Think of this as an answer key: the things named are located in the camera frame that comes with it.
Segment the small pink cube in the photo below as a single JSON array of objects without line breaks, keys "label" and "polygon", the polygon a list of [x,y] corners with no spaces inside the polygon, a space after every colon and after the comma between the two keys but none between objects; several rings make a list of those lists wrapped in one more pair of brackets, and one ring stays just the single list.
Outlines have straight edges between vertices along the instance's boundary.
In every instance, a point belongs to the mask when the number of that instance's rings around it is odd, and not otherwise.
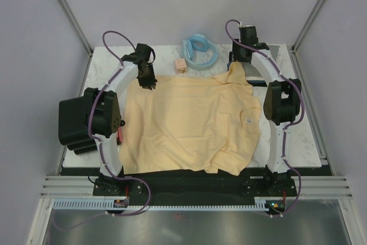
[{"label": "small pink cube", "polygon": [[177,59],[174,61],[174,69],[176,74],[185,74],[188,71],[188,66],[186,64],[185,59]]}]

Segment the yellow t shirt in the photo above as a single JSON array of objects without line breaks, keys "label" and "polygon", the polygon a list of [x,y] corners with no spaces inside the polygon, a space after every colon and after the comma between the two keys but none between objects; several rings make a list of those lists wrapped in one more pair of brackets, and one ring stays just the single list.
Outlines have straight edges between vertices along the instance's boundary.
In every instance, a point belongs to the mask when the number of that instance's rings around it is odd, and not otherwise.
[{"label": "yellow t shirt", "polygon": [[259,142],[260,114],[240,63],[207,78],[160,76],[154,90],[133,81],[119,152],[124,171],[223,170],[237,176]]}]

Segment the black pink drawer organizer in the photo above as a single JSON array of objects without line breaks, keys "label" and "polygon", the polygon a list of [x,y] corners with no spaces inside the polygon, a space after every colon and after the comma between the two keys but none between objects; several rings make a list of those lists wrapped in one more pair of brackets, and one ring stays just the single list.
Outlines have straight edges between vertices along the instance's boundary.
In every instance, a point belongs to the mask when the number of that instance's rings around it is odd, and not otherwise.
[{"label": "black pink drawer organizer", "polygon": [[[97,149],[94,139],[88,133],[89,117],[95,95],[84,95],[78,98],[63,100],[58,109],[58,139],[76,155]],[[91,133],[120,134],[126,124],[118,114],[116,96],[101,97],[92,118]]]}]

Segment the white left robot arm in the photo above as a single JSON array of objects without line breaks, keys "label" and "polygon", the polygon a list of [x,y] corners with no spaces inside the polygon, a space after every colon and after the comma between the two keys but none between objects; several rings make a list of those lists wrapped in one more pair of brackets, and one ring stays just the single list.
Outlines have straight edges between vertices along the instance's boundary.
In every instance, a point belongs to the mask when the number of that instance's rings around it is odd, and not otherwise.
[{"label": "white left robot arm", "polygon": [[96,142],[100,173],[109,177],[106,189],[113,195],[121,195],[126,188],[116,141],[122,123],[119,97],[134,80],[144,89],[156,88],[154,60],[154,50],[144,45],[142,50],[121,57],[117,69],[100,88],[87,89],[83,95],[92,103],[87,119],[88,136]]}]

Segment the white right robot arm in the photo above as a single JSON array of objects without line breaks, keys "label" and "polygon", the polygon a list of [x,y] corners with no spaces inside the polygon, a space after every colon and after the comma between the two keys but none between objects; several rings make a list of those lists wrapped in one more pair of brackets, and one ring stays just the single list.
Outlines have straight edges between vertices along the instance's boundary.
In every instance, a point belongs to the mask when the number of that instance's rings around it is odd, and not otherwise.
[{"label": "white right robot arm", "polygon": [[234,39],[232,57],[233,61],[253,65],[267,85],[263,112],[270,124],[271,141],[266,167],[274,175],[290,174],[287,138],[291,127],[299,124],[305,113],[301,82],[285,77],[265,43],[244,45]]}]

